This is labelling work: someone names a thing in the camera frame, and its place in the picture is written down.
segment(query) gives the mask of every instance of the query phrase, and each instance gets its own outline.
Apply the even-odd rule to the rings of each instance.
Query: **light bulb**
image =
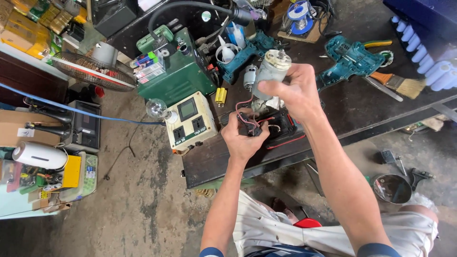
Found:
[[[167,105],[165,102],[158,98],[149,99],[146,103],[146,113],[156,120],[162,120],[170,117],[171,113],[166,109]]]

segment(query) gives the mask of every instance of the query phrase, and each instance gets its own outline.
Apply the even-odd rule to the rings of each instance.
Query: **electrical outlet box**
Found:
[[[169,107],[167,111],[178,116],[173,123],[171,119],[165,120],[172,149],[192,149],[218,134],[208,100],[200,91]]]

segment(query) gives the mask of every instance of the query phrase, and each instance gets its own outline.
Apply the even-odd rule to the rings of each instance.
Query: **white cloth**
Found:
[[[436,222],[416,212],[382,214],[381,218],[387,236],[402,257],[428,256],[438,235]],[[239,257],[277,244],[310,246],[322,252],[355,256],[341,226],[294,227],[284,213],[268,211],[241,190],[233,238]]]

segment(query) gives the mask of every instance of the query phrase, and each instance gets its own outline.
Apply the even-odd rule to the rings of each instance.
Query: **white cylinder device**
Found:
[[[13,151],[13,160],[50,170],[63,167],[67,159],[59,149],[30,142],[20,142]]]

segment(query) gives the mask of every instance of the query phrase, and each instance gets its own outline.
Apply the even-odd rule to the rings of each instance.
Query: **knee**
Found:
[[[398,211],[413,211],[420,213],[422,215],[425,215],[432,219],[434,222],[438,223],[438,216],[436,213],[434,213],[432,210],[429,208],[423,206],[423,205],[418,205],[418,204],[413,204],[413,205],[405,205],[401,207]]]

